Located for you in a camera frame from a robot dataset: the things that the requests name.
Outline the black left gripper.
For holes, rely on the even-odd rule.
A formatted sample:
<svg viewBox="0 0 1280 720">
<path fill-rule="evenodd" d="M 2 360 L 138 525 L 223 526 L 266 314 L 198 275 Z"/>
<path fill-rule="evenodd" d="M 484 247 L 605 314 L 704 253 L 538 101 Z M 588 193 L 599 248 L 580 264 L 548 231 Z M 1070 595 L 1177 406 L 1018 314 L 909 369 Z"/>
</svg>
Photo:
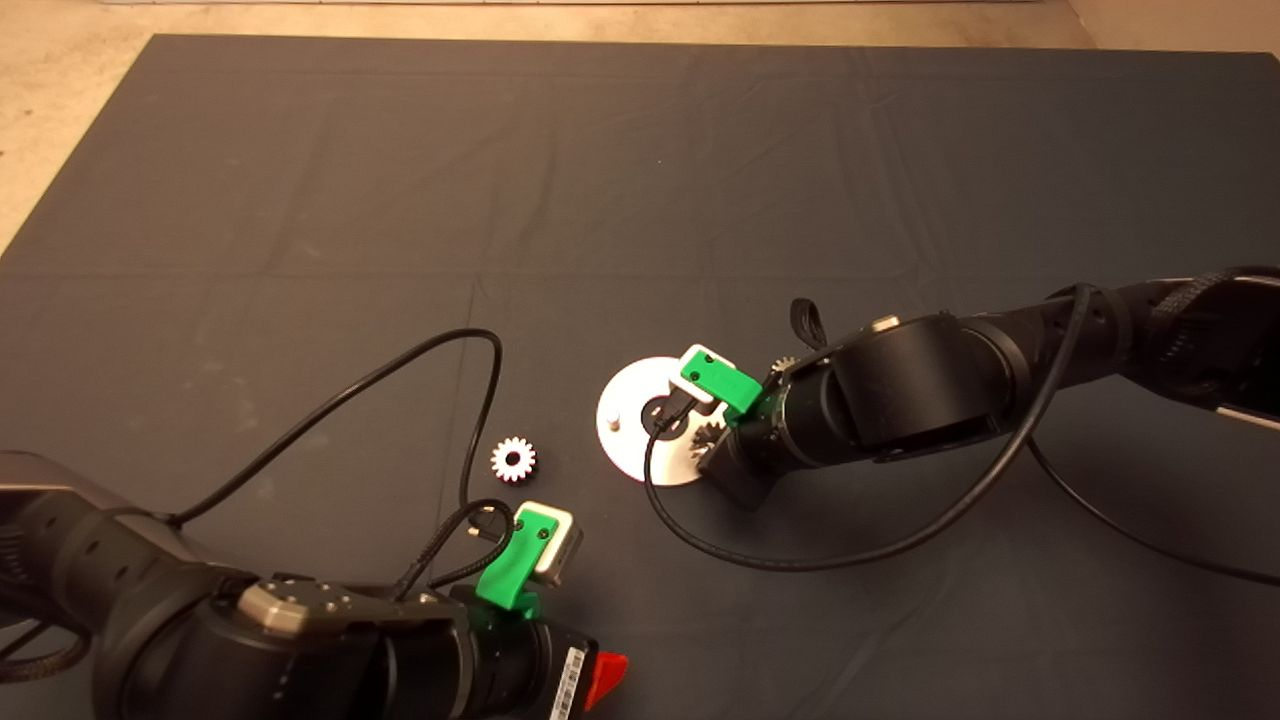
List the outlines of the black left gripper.
<svg viewBox="0 0 1280 720">
<path fill-rule="evenodd" d="M 623 653 L 544 618 L 445 598 L 454 678 L 444 719 L 585 719 L 628 670 Z"/>
</svg>

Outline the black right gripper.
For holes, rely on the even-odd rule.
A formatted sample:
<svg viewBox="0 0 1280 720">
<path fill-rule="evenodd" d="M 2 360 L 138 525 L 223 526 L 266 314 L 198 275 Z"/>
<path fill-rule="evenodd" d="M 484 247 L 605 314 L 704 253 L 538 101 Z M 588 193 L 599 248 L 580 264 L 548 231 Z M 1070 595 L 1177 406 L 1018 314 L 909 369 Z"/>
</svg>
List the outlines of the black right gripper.
<svg viewBox="0 0 1280 720">
<path fill-rule="evenodd" d="M 699 477 L 744 511 L 758 510 L 787 474 L 820 468 L 787 421 L 792 382 L 771 375 L 764 393 L 737 424 L 719 433 L 698 460 Z"/>
</svg>

